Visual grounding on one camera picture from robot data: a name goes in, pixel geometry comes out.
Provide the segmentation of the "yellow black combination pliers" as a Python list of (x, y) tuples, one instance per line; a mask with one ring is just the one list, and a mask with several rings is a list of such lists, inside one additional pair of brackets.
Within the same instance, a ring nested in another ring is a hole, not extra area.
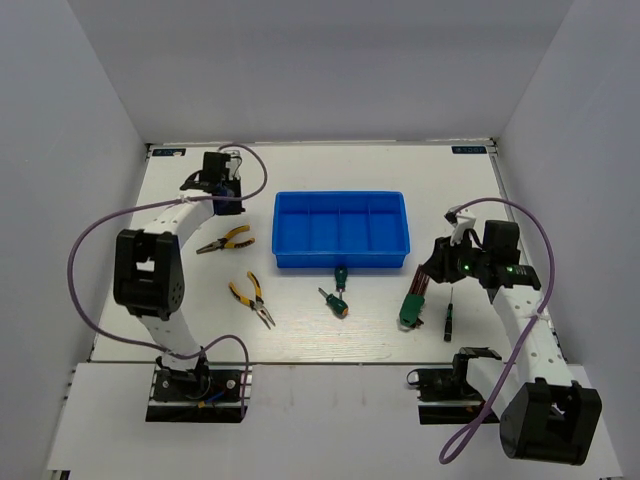
[(242, 233), (250, 231), (249, 225), (242, 225), (228, 231), (224, 236), (210, 242), (196, 250), (198, 255), (224, 250), (224, 249), (243, 249), (255, 243), (255, 238), (251, 237), (243, 241), (235, 241), (235, 237)]

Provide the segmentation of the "green hex key set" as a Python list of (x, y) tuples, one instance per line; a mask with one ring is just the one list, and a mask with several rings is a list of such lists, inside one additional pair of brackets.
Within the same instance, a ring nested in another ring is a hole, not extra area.
[(399, 311), (399, 324), (402, 328), (415, 329), (423, 324), (420, 314), (425, 304), (429, 281), (430, 277), (425, 273), (423, 265), (419, 264)]

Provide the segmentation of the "yellow black needle-nose pliers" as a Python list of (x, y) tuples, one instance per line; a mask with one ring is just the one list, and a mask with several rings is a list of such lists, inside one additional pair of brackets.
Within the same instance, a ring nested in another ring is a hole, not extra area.
[(264, 304), (264, 300), (262, 298), (261, 284), (253, 272), (248, 271), (247, 277), (251, 281), (254, 288), (254, 294), (252, 297), (243, 295), (233, 282), (229, 283), (228, 285), (229, 290), (231, 291), (231, 294), (238, 302), (240, 302), (242, 305), (250, 308), (253, 312), (255, 312), (256, 315), (264, 323), (264, 325), (269, 330), (271, 330), (273, 327), (276, 326), (276, 323), (273, 317), (271, 316), (269, 310), (266, 308)]

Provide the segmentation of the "green stubby phillips screwdriver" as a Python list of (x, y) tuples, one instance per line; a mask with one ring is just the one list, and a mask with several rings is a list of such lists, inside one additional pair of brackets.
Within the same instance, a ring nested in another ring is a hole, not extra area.
[(318, 291), (323, 296), (328, 308), (336, 317), (344, 318), (348, 315), (349, 307), (344, 300), (335, 296), (334, 294), (326, 292), (322, 288), (318, 288)]

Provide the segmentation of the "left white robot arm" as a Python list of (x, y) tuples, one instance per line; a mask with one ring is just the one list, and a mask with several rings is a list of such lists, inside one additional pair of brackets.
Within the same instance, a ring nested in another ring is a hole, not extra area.
[(163, 349), (159, 366), (178, 375), (177, 387), (191, 399), (209, 392), (212, 377), (202, 368), (204, 355), (181, 312), (185, 296), (181, 248), (214, 216), (244, 212), (239, 200), (240, 165), (237, 151), (205, 153), (201, 169), (180, 187), (185, 201), (116, 238), (115, 302), (145, 326)]

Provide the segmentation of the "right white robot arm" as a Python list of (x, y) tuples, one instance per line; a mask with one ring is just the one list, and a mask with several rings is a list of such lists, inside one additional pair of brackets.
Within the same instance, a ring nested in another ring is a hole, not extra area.
[(454, 358), (453, 390), (484, 407), (472, 426), (489, 414), (499, 420), (500, 443), (511, 459), (567, 465), (585, 463), (602, 411), (598, 392), (572, 375), (556, 338), (538, 309), (544, 296), (535, 269), (520, 261), (516, 223), (490, 220), (476, 239), (469, 214), (450, 214), (453, 227), (439, 237), (423, 264), (436, 283), (477, 280), (507, 333), (508, 360), (492, 349), (465, 348)]

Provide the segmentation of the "slim black green screwdriver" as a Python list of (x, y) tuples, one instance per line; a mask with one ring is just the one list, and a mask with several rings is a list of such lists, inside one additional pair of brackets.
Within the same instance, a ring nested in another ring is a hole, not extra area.
[(452, 340), (453, 311), (454, 311), (453, 290), (450, 290), (450, 298), (449, 298), (449, 302), (446, 309), (444, 335), (443, 335), (443, 340), (447, 343), (449, 343)]

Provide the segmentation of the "left blue corner label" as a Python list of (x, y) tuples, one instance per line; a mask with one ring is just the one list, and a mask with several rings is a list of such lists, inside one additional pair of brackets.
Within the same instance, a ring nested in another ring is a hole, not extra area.
[(181, 157), (185, 154), (185, 148), (155, 148), (151, 151), (152, 157)]

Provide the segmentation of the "blue corner label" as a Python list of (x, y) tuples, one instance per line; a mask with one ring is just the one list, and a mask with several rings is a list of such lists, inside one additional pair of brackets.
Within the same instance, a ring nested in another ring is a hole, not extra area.
[(457, 155), (485, 155), (487, 149), (482, 145), (454, 145), (451, 147), (452, 153)]
[(181, 157), (185, 154), (185, 148), (155, 148), (151, 151), (152, 157)]

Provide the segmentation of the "blue compartment tray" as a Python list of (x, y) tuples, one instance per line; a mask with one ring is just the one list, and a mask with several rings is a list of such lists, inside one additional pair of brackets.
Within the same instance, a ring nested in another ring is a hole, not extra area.
[(289, 191), (275, 196), (272, 253), (280, 269), (398, 269), (410, 253), (397, 191)]

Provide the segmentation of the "green stubby screwdriver near tray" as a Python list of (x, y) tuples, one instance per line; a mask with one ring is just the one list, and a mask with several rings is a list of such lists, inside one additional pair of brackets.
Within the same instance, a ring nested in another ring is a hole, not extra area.
[(343, 292), (346, 289), (346, 281), (348, 278), (348, 269), (345, 266), (338, 266), (334, 269), (334, 279), (336, 290)]

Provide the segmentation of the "right blue corner label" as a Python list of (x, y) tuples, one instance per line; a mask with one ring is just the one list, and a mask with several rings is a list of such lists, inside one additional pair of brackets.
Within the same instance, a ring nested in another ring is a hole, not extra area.
[(485, 155), (487, 149), (482, 145), (454, 145), (451, 147), (452, 153), (457, 155)]

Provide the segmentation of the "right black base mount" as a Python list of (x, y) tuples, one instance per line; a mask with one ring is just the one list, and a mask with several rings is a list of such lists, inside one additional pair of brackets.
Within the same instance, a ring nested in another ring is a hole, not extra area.
[(419, 423), (423, 426), (468, 424), (478, 417), (485, 403), (480, 393), (454, 378), (451, 367), (413, 369), (406, 382), (417, 392)]

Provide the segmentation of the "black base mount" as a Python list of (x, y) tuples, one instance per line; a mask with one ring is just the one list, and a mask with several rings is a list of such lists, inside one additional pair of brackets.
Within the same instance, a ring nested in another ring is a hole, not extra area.
[(413, 369), (406, 382), (417, 392), (419, 423), (423, 426), (468, 424), (478, 417), (485, 403), (480, 393), (454, 378), (451, 367)]
[(248, 412), (252, 371), (210, 367), (203, 382), (179, 380), (157, 367), (151, 381), (147, 423), (240, 424)]

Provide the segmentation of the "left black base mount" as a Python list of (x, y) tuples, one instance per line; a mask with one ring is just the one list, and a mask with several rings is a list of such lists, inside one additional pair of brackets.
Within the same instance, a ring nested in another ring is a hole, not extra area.
[(252, 371), (210, 367), (203, 382), (179, 380), (157, 367), (151, 381), (147, 423), (240, 424), (248, 412)]

